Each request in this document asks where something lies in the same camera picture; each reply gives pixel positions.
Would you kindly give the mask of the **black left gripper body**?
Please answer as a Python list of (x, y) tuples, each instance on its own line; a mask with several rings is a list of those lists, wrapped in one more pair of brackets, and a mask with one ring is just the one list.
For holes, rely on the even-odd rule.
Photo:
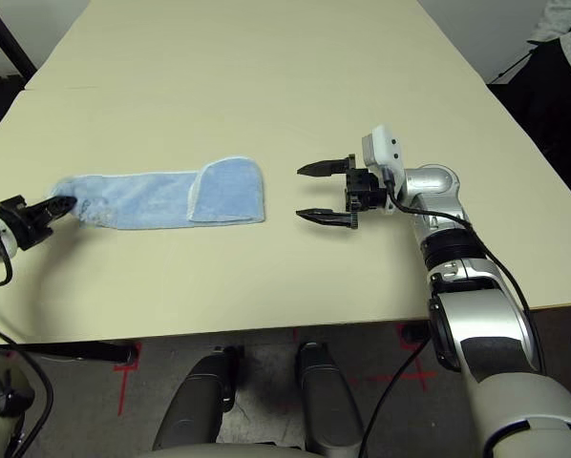
[(29, 206), (21, 195), (0, 201), (0, 219), (12, 231), (17, 246), (26, 251), (53, 234), (51, 199)]

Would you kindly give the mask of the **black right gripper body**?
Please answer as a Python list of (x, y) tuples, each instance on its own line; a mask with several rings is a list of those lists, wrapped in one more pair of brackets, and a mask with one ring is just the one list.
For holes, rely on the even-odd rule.
[(368, 169), (357, 168), (355, 155), (346, 159), (346, 226), (358, 228), (358, 214), (368, 210), (385, 209), (387, 190), (379, 185), (375, 174)]

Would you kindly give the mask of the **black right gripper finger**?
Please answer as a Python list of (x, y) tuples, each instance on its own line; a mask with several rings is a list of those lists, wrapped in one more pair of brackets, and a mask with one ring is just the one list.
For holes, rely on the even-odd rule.
[(311, 208), (297, 210), (297, 216), (320, 225), (349, 227), (349, 213), (337, 213), (330, 209)]
[(307, 177), (331, 177), (345, 174), (349, 169), (349, 158), (321, 160), (306, 164), (297, 170), (297, 174)]

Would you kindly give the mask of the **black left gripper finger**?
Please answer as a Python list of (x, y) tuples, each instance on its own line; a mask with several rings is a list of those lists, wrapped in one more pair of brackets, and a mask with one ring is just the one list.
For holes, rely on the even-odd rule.
[(71, 196), (54, 196), (27, 208), (35, 216), (64, 216), (70, 213), (77, 204), (77, 198)]
[(35, 225), (50, 225), (54, 221), (71, 213), (74, 207), (74, 203), (37, 204), (33, 210), (33, 222)]

